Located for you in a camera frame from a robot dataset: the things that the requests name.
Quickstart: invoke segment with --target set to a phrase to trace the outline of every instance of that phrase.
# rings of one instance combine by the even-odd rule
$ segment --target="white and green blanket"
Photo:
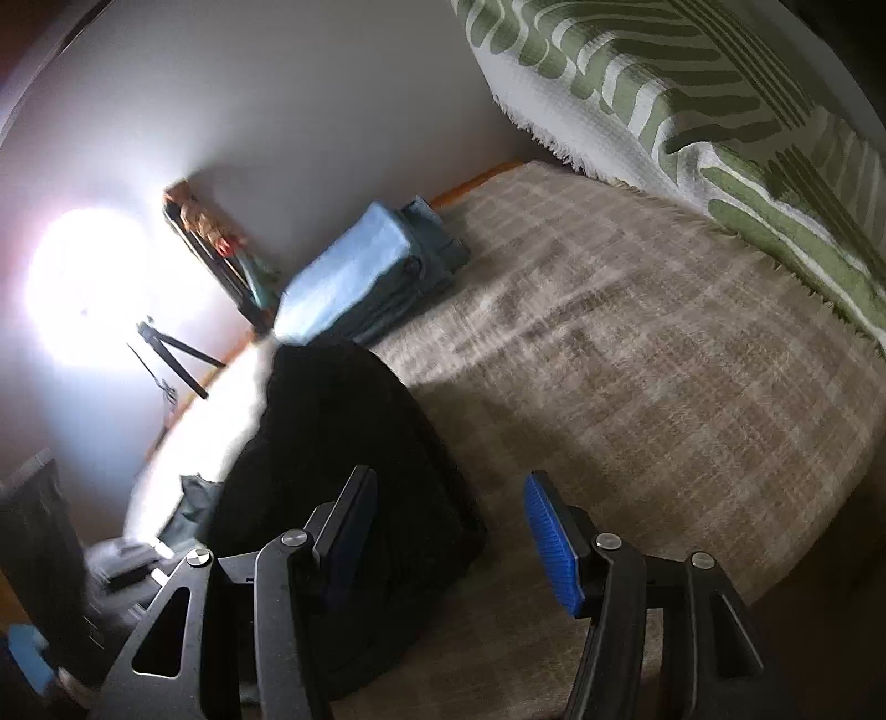
[[[514,122],[738,231],[886,347],[882,159],[717,0],[453,3]]]

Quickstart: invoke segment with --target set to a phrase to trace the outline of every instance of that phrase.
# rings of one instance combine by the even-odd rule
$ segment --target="blue object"
[[[21,674],[38,695],[42,695],[55,673],[40,653],[46,649],[43,639],[34,625],[10,625],[6,632],[6,646],[19,666]]]
[[[583,541],[563,526],[565,521],[571,523],[571,518],[563,516],[568,513],[568,508],[542,472],[532,473],[526,478],[523,503],[541,563],[557,601],[570,615],[581,617],[581,608],[585,603],[579,574],[582,548],[576,548],[575,543]],[[555,505],[561,506],[559,512]]]
[[[321,334],[370,344],[449,288],[468,256],[422,198],[400,211],[374,202],[292,280],[274,334],[287,345]]]

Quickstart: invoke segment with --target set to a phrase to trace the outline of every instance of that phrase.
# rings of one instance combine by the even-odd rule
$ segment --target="beige checkered blanket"
[[[646,553],[712,552],[755,599],[835,515],[886,417],[873,342],[709,221],[541,164],[443,216],[473,253],[458,291],[377,353],[472,484],[489,545],[338,718],[562,711],[586,625],[542,573],[529,470]]]

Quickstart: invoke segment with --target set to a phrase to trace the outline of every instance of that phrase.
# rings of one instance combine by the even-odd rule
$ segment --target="tripod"
[[[190,345],[185,345],[180,340],[176,340],[174,337],[170,335],[165,335],[161,333],[157,328],[153,327],[153,325],[148,325],[144,321],[139,323],[137,326],[138,334],[142,336],[143,340],[151,346],[153,351],[157,353],[164,363],[169,365],[174,371],[175,374],[178,375],[182,380],[187,383],[188,387],[192,389],[195,393],[197,393],[204,400],[209,397],[209,393],[206,392],[204,387],[200,385],[194,377],[182,367],[182,364],[176,360],[172,353],[167,350],[166,345],[170,345],[173,348],[181,350],[183,353],[187,353],[192,357],[196,357],[198,360],[202,360],[204,363],[208,363],[213,365],[214,367],[227,367],[225,363],[221,360],[216,360],[214,357],[210,357],[206,353],[201,353],[199,350],[192,348]]]

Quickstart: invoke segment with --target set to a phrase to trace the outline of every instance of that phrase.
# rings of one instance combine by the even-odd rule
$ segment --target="white wall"
[[[64,211],[142,223],[167,266],[158,326],[222,355],[246,325],[162,223],[175,179],[194,176],[292,274],[370,200],[433,196],[530,148],[446,0],[116,0],[41,74],[0,146],[0,474],[49,445],[78,529],[109,536],[159,429],[159,391],[126,349],[110,369],[72,369],[35,337],[22,288]]]

